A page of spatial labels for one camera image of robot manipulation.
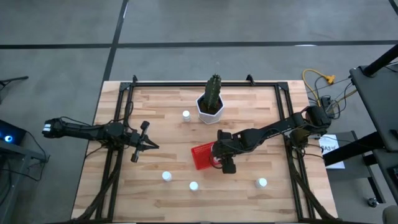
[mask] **red plastic container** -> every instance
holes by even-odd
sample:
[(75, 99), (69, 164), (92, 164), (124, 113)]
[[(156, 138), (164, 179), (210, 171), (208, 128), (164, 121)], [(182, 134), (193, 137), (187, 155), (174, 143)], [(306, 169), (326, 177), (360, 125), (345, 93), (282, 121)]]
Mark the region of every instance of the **red plastic container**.
[(220, 162), (214, 161), (213, 156), (211, 155), (211, 147), (213, 144), (214, 142), (211, 142), (191, 149), (193, 161), (195, 162), (197, 170), (210, 167), (210, 161), (212, 161), (213, 165), (220, 164)]

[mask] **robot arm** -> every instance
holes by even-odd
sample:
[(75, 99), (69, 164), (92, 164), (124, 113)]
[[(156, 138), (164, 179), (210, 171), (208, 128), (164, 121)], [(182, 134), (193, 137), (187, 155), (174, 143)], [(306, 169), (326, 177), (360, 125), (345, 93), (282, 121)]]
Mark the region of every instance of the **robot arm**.
[(252, 152), (266, 139), (289, 131), (292, 145), (297, 148), (305, 147), (309, 135), (325, 134), (330, 124), (331, 120), (322, 108), (309, 106), (299, 113), (294, 113), (282, 121), (261, 129), (245, 129), (234, 134), (218, 130), (217, 142), (213, 145), (212, 154), (221, 160), (224, 174), (234, 174), (236, 166), (233, 163), (233, 156)]
[(87, 126), (64, 122), (61, 118), (54, 118), (45, 122), (42, 134), (46, 138), (70, 136), (99, 141), (107, 148), (124, 147), (124, 145), (132, 146), (136, 148), (136, 151), (132, 155), (131, 161), (137, 162), (140, 151), (159, 148), (158, 145), (148, 138), (146, 134), (148, 127), (149, 122), (144, 121), (141, 124), (142, 132), (138, 134), (135, 129), (132, 129), (132, 132), (125, 131), (124, 125), (119, 122)]

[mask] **plant pot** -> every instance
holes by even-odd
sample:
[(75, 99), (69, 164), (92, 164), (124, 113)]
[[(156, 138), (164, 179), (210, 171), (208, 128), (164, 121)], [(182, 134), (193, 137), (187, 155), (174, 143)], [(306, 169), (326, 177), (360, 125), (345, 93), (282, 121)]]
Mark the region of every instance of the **plant pot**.
[(221, 108), (215, 114), (208, 114), (208, 113), (202, 112), (200, 110), (199, 104), (202, 101), (204, 95), (205, 94), (203, 93), (197, 99), (197, 108), (198, 108), (198, 113), (199, 113), (199, 119), (201, 119), (205, 124), (214, 124), (214, 123), (219, 122), (221, 119), (221, 115), (223, 114), (223, 111), (224, 111), (224, 102), (223, 102), (223, 99), (221, 98), (221, 95), (218, 95), (219, 96), (218, 101), (219, 101), (219, 103), (221, 103)]

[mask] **wooden table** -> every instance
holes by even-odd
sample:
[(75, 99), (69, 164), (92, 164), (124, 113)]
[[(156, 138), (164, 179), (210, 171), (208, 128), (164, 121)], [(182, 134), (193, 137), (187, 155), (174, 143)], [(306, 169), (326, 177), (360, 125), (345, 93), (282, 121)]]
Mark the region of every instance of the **wooden table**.
[[(288, 81), (294, 111), (308, 105), (302, 81)], [(120, 82), (105, 82), (99, 99), (95, 123), (113, 119)], [(261, 128), (279, 120), (275, 90), (269, 87), (223, 87), (225, 109), (221, 121), (206, 125), (198, 119), (195, 100), (204, 87), (135, 88), (130, 125), (139, 129), (150, 122), (148, 135), (160, 149), (140, 153), (138, 163), (130, 161), (133, 148), (124, 151), (116, 199), (114, 222), (292, 222), (297, 220), (285, 147), (281, 136), (268, 139), (254, 152), (234, 158), (236, 174), (223, 174), (214, 168), (196, 170), (191, 148), (216, 140), (218, 129), (235, 133)], [(191, 112), (192, 121), (182, 121), (182, 111)], [(98, 148), (90, 142), (87, 153)], [(319, 148), (308, 153), (321, 155)], [(73, 208), (79, 216), (100, 190), (106, 149), (86, 159)], [(321, 204), (337, 216), (335, 203), (322, 159), (305, 156), (310, 188)], [(163, 171), (173, 180), (164, 182)], [(256, 189), (256, 179), (268, 181)], [(189, 183), (199, 184), (191, 192)], [(307, 208), (303, 193), (304, 214)], [(105, 200), (104, 215), (107, 211)]]

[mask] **blue light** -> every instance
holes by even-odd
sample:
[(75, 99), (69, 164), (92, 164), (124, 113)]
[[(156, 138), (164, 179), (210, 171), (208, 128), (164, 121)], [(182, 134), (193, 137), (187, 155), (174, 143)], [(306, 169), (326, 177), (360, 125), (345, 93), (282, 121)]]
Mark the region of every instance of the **blue light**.
[(4, 140), (5, 140), (6, 142), (12, 142), (12, 139), (13, 139), (12, 136), (6, 136), (6, 137), (4, 137)]

